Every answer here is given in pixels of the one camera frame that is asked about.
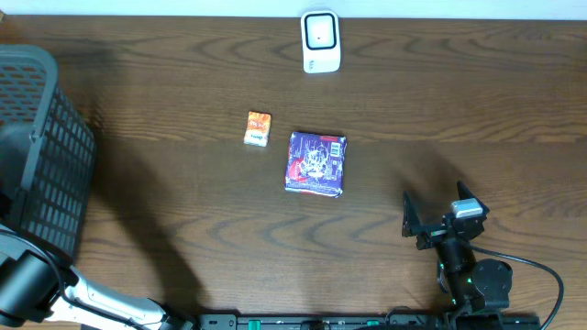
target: orange and white package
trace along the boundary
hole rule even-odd
[[[266,147],[269,141],[269,129],[271,128],[271,115],[249,111],[249,122],[245,132],[245,143]]]

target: plastic basket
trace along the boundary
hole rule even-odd
[[[0,45],[0,126],[31,124],[22,180],[3,225],[74,259],[96,147],[57,80],[57,63],[47,51]]]

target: wood grain surface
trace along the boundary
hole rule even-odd
[[[308,75],[297,19],[7,16],[0,42],[50,51],[96,127],[77,266],[189,313],[437,310],[402,191],[439,215],[462,179],[492,209],[474,243],[558,271],[551,327],[583,329],[587,24],[340,26],[340,71]],[[249,110],[273,115],[267,148],[242,143]],[[295,130],[348,137],[341,198],[283,190]],[[556,282],[511,265],[510,311],[544,320]],[[49,327],[76,326],[27,325]]]

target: black cable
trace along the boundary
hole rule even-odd
[[[0,236],[4,236],[4,237],[11,237],[19,242],[22,242],[26,245],[28,245],[30,248],[32,248],[35,252],[37,252],[38,254],[40,254],[40,256],[42,258],[44,258],[47,263],[49,264],[49,267],[51,268],[51,270],[53,271],[55,277],[57,278],[57,285],[59,287],[59,295],[60,297],[68,304],[77,307],[79,309],[82,309],[88,313],[92,313],[92,314],[96,314],[100,317],[103,317],[107,320],[113,321],[113,322],[117,322],[117,323],[121,323],[123,325],[126,325],[128,327],[132,327],[132,328],[137,328],[138,326],[144,326],[144,325],[154,325],[156,323],[159,322],[154,322],[154,323],[148,323],[148,324],[136,324],[134,322],[132,322],[131,320],[124,320],[115,316],[112,316],[108,313],[104,313],[102,311],[84,306],[78,302],[75,302],[73,300],[71,300],[66,294],[65,294],[65,280],[63,280],[63,277],[61,276],[61,272],[59,271],[59,267],[57,266],[57,262],[55,261],[55,259],[47,252],[45,252],[43,249],[41,249],[40,247],[37,247],[37,245],[33,244],[32,242],[29,242],[28,240],[26,240],[25,238],[19,236],[16,233],[13,233],[11,231],[7,231],[4,229],[0,229]]]
[[[537,263],[535,261],[524,259],[524,258],[519,258],[516,256],[506,255],[501,252],[495,252],[495,251],[491,251],[491,250],[481,248],[481,247],[475,247],[474,245],[472,245],[471,243],[462,239],[458,235],[457,235],[457,239],[464,247],[470,248],[473,251],[477,251],[477,252],[480,252],[480,253],[483,253],[486,255],[490,255],[490,256],[494,256],[494,257],[498,257],[498,258],[510,259],[513,261],[525,263],[530,266],[534,266],[538,269],[541,269],[541,270],[548,272],[550,275],[552,275],[555,278],[555,280],[557,280],[557,283],[559,284],[559,296],[557,298],[557,302],[554,304],[554,308],[552,308],[552,312],[550,312],[550,315],[548,316],[547,320],[540,326],[540,330],[546,330],[546,328],[550,325],[550,323],[552,322],[554,317],[559,312],[560,305],[562,304],[562,298],[565,295],[565,286],[562,283],[562,278],[559,276],[559,274],[556,271],[554,271],[553,269],[551,269],[548,266],[545,266],[541,263]]]
[[[387,315],[385,315],[385,323],[386,323],[387,325],[389,325],[389,324],[390,324],[390,317],[392,317],[392,315],[393,315],[393,314],[395,313],[395,311],[397,311],[398,309],[409,309],[409,310],[411,310],[411,308],[410,308],[410,307],[408,307],[408,306],[396,306],[396,307],[394,307],[394,308],[393,308],[391,311],[389,311],[389,312],[387,313]],[[420,319],[420,317],[419,317],[418,315],[414,315],[414,316],[415,316],[415,318],[418,320],[418,322],[420,322],[420,324],[422,324],[422,325],[425,325],[425,323],[424,323],[424,322],[423,322],[423,321]]]

